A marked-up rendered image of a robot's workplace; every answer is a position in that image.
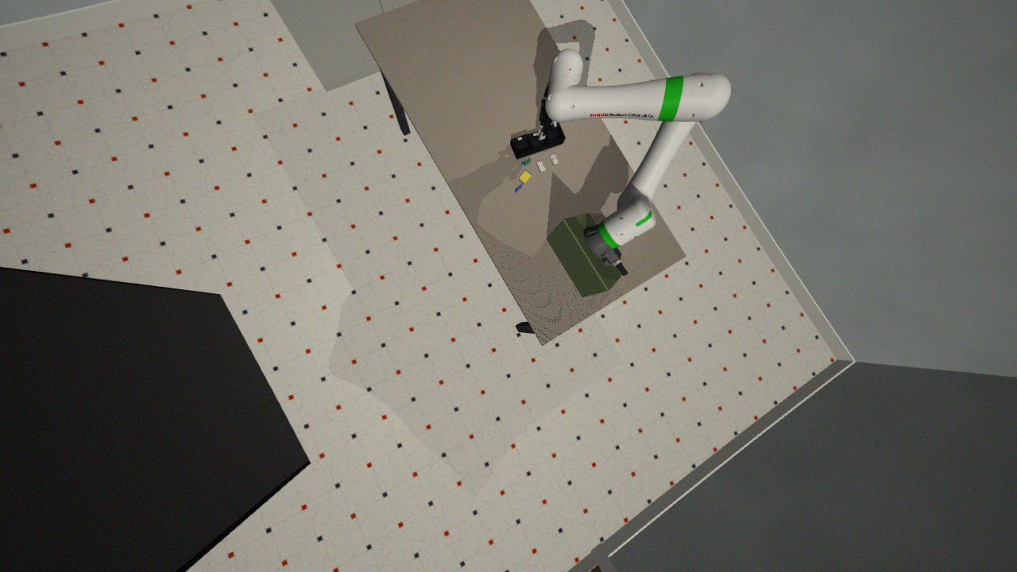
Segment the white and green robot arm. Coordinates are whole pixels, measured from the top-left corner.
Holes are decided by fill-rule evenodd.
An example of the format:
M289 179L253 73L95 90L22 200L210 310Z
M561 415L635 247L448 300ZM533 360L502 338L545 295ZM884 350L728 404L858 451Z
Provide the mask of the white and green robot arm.
M707 121L723 110L731 95L725 75L699 71L624 85L580 85L582 58L574 48L557 53L550 65L544 93L545 109L552 121L590 118L631 118L662 121L638 170L617 201L617 211L584 236L605 267L621 264L617 248L656 225L651 201L664 173L697 121ZM547 93L548 91L548 93ZM547 99L546 99L547 97ZM639 196L639 198L638 198Z

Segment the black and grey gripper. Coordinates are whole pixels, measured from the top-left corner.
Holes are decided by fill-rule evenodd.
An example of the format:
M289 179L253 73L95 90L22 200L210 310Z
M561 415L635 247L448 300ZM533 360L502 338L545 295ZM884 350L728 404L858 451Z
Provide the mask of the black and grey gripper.
M544 101L544 100L542 100L542 105L541 105L541 110L540 110L540 114L539 114L539 121L541 121L541 123L540 123L540 126L539 126L539 130L538 130L538 133L537 133L537 135L539 135L539 133L540 133L540 135L539 135L539 140L544 140L544 138L546 137L546 134L549 134L549 133L551 133L551 131L552 131L553 129L555 129L555 127L557 126L557 123L556 123L555 121L552 121L552 120L551 120L551 119L550 119L550 118L549 118L549 117L548 117L548 116L546 115L547 113L546 113L546 110L545 110L545 102L543 102L543 101ZM544 111L543 111L543 108L544 108ZM547 116L547 117L546 117L546 116ZM542 118L542 117L543 117L543 118ZM546 120L547 122L546 122L545 120ZM545 124L544 124L544 123L545 123ZM548 127L548 126L549 126L549 127ZM546 131L545 131L545 130L546 130Z

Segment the black three-compartment bin rack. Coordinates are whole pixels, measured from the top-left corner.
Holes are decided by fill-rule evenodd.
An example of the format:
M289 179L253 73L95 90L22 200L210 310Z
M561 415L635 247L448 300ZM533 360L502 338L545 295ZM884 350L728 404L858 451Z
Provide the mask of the black three-compartment bin rack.
M519 137L515 137L511 140L512 150L513 153L515 153L517 160L529 156L532 153L545 151L545 149L552 148L552 146L557 146L564 142L564 133L562 130L562 126L560 126L559 123L557 123L557 128L555 127L555 129L553 129L551 133L546 134L544 140L539 140L539 135L537 135L537 133L538 131L536 131L536 133L520 135Z

